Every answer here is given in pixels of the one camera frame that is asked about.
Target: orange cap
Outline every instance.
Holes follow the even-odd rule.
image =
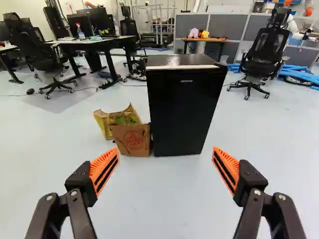
[[[291,4],[291,0],[285,0],[284,1],[284,5],[285,6],[290,6],[290,4]]]
[[[312,6],[307,7],[305,11],[305,16],[311,16],[313,14],[313,10],[314,8]]]

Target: floor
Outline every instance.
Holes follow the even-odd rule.
[[[114,57],[122,76],[127,74],[123,61]],[[125,86],[96,92],[103,79],[92,74],[80,79],[75,89],[91,88],[54,92],[50,101],[40,94],[4,97],[43,85],[28,71],[17,76],[24,84],[9,83],[9,74],[0,72],[0,238],[12,239],[24,237],[42,195],[64,194],[64,180],[83,161],[116,146],[104,140],[94,110],[117,112],[131,102],[142,121],[150,121],[143,82],[129,80]],[[225,84],[240,78],[230,72]],[[264,89],[271,92],[269,99],[253,91],[249,101],[243,100],[243,89],[222,89],[200,155],[120,156],[119,166],[89,209],[98,238],[232,238],[241,208],[211,163],[214,145],[249,160],[269,180],[267,193],[291,196],[307,237],[316,238],[319,92],[279,80]],[[71,234],[67,220],[61,238],[72,238]],[[265,220],[259,238],[270,238]]]

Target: desk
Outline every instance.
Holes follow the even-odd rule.
[[[14,51],[19,49],[17,46],[11,45],[11,46],[6,46],[6,47],[0,47],[0,62],[4,65],[5,69],[9,72],[11,75],[12,79],[9,80],[12,83],[17,83],[17,84],[23,84],[23,81],[19,80],[15,73],[13,72],[12,68],[7,65],[7,52]]]
[[[91,52],[104,52],[106,60],[108,62],[108,66],[110,69],[111,77],[113,81],[117,80],[116,71],[114,68],[114,64],[112,61],[110,50],[116,47],[124,47],[125,55],[128,61],[129,71],[132,71],[132,62],[130,56],[130,46],[135,44],[135,36],[120,36],[117,38],[107,37],[102,40],[57,40],[46,42],[46,44],[59,44],[64,52],[68,54],[68,58],[72,69],[75,73],[75,78],[81,77],[85,74],[80,74],[79,69],[77,68],[72,55],[70,54],[70,50],[87,50]]]
[[[184,41],[184,54],[187,52],[187,44],[189,42],[199,42],[199,41],[205,41],[205,42],[217,42],[220,43],[220,50],[219,50],[219,55],[218,55],[218,61],[220,61],[221,53],[223,51],[224,44],[228,42],[226,38],[214,38],[214,37],[209,37],[209,38],[183,38]]]

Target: mini fridge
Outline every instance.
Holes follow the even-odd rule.
[[[148,56],[154,156],[201,153],[226,74],[204,54]]]

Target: paper bag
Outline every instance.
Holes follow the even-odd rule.
[[[122,155],[148,157],[150,155],[150,124],[110,125]]]
[[[141,119],[133,106],[130,104],[126,110],[115,113],[105,113],[102,110],[93,112],[93,116],[98,123],[102,135],[105,139],[112,139],[112,133],[109,125],[124,125],[124,124],[141,124]]]

